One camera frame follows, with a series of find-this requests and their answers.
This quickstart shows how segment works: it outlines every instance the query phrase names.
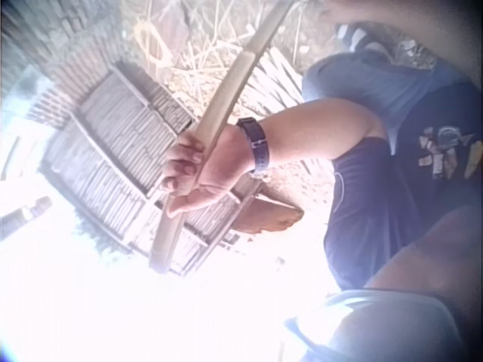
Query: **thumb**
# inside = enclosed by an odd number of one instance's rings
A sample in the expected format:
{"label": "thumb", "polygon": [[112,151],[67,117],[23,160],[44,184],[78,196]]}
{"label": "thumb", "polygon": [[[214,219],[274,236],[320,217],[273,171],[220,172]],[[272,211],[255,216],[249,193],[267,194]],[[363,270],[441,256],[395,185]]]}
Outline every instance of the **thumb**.
{"label": "thumb", "polygon": [[170,218],[175,217],[178,213],[186,213],[189,211],[201,209],[217,202],[222,195],[213,193],[207,187],[194,189],[186,196],[176,197],[169,205],[167,214]]}

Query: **person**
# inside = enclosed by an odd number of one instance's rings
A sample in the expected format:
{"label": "person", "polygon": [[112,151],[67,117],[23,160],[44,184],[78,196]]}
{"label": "person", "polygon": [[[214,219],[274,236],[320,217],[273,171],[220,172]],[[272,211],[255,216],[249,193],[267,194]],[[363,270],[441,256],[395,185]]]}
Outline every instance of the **person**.
{"label": "person", "polygon": [[[324,20],[348,24],[337,35],[352,52],[307,70],[304,104],[261,120],[258,130],[227,125],[208,160],[192,133],[181,135],[163,186],[176,193],[203,167],[198,186],[168,213],[220,200],[267,159],[271,167],[332,160],[324,246],[342,293],[324,309],[346,312],[325,342],[312,336],[324,324],[296,325],[312,360],[474,357],[469,351],[481,352],[481,11],[450,0],[324,7]],[[435,67],[392,64],[380,44],[364,39],[357,24],[366,21],[411,35],[438,56]],[[264,140],[266,149],[257,146]]]}

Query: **navy blue shirt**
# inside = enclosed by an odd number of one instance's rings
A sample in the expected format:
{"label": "navy blue shirt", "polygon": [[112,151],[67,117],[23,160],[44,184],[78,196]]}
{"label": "navy blue shirt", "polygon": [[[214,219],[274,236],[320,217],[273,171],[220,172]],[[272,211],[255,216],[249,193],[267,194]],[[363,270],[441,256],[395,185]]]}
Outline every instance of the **navy blue shirt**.
{"label": "navy blue shirt", "polygon": [[366,138],[334,160],[325,252],[342,290],[362,288],[446,213],[481,206],[481,159],[467,170],[480,146],[481,93],[464,83],[426,95],[411,110],[394,155],[387,141]]}

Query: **wristwatch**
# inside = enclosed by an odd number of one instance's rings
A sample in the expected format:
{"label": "wristwatch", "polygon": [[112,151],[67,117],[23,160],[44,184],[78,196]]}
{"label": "wristwatch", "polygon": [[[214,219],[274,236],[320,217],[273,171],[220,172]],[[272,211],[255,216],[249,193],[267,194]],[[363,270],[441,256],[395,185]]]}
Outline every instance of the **wristwatch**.
{"label": "wristwatch", "polygon": [[266,142],[265,132],[253,117],[240,118],[236,123],[247,135],[251,151],[254,153],[255,169],[253,175],[260,175],[269,166],[269,145]]}

